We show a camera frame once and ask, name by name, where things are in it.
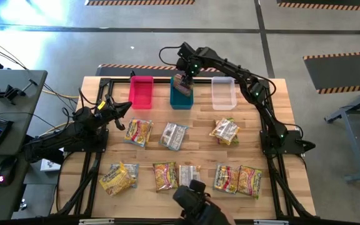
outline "plastic container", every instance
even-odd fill
[[[194,104],[194,91],[189,97],[173,87],[173,77],[170,79],[170,105],[173,109],[191,109]]]
[[[129,101],[133,109],[151,109],[153,106],[154,78],[133,76],[130,83]]]
[[[233,78],[212,77],[212,106],[215,110],[232,110],[237,106]]]

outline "pink plastic bin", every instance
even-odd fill
[[[151,109],[153,106],[154,78],[133,76],[130,83],[129,101],[133,109]]]

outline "hazard stripe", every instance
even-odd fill
[[[142,65],[120,65],[120,64],[101,64],[100,68],[128,68],[128,69],[163,69],[163,70],[175,70],[175,66],[142,66]],[[207,72],[219,72],[215,68],[201,69],[201,71]]]
[[[347,87],[330,87],[330,88],[323,88],[323,89],[316,90],[316,92],[319,94],[346,93],[346,92],[353,92],[353,91],[360,91],[360,85],[347,86]]]
[[[195,0],[102,0],[86,1],[86,6],[152,6],[194,4]]]
[[[324,5],[324,4],[309,4],[309,3],[290,3],[281,2],[277,4],[284,8],[304,8],[304,9],[333,9],[333,10],[352,10],[360,11],[360,6],[345,6],[345,5]]]
[[[334,58],[334,57],[344,57],[344,56],[360,56],[360,52],[347,52],[347,53],[337,53],[337,54],[304,56],[303,59],[307,60],[307,59]]]

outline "camera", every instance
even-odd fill
[[[189,187],[180,186],[173,194],[173,199],[184,209],[177,225],[223,225],[229,224],[221,209],[207,200],[203,182],[192,180]]]

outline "teal plastic bin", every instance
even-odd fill
[[[191,109],[194,104],[194,91],[189,97],[173,87],[173,77],[170,79],[170,105],[173,109]]]

